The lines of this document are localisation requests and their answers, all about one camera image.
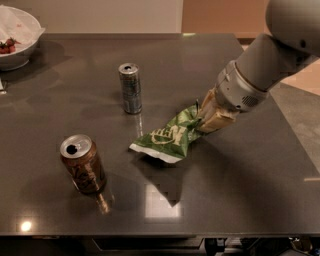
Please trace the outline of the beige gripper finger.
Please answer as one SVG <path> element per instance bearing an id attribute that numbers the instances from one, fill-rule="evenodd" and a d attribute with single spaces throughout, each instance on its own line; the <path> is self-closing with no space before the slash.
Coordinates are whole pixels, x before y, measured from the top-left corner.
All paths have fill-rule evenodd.
<path id="1" fill-rule="evenodd" d="M 216 109 L 206 114 L 199 123 L 197 129 L 204 133 L 211 133 L 233 124 L 238 112 L 230 112 L 224 109 Z"/>
<path id="2" fill-rule="evenodd" d="M 202 119 L 209 119 L 216 110 L 216 99 L 215 99 L 215 90 L 211 89 L 206 94 L 205 99 L 203 100 L 200 110 L 199 117 Z"/>

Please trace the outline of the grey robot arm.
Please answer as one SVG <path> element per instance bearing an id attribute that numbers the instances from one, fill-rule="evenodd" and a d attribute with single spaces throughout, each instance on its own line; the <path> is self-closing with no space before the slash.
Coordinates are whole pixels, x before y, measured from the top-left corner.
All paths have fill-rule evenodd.
<path id="1" fill-rule="evenodd" d="M 219 73 L 197 118 L 204 133 L 224 128 L 261 104 L 278 82 L 320 56 L 320 0 L 269 0 L 262 33 Z"/>

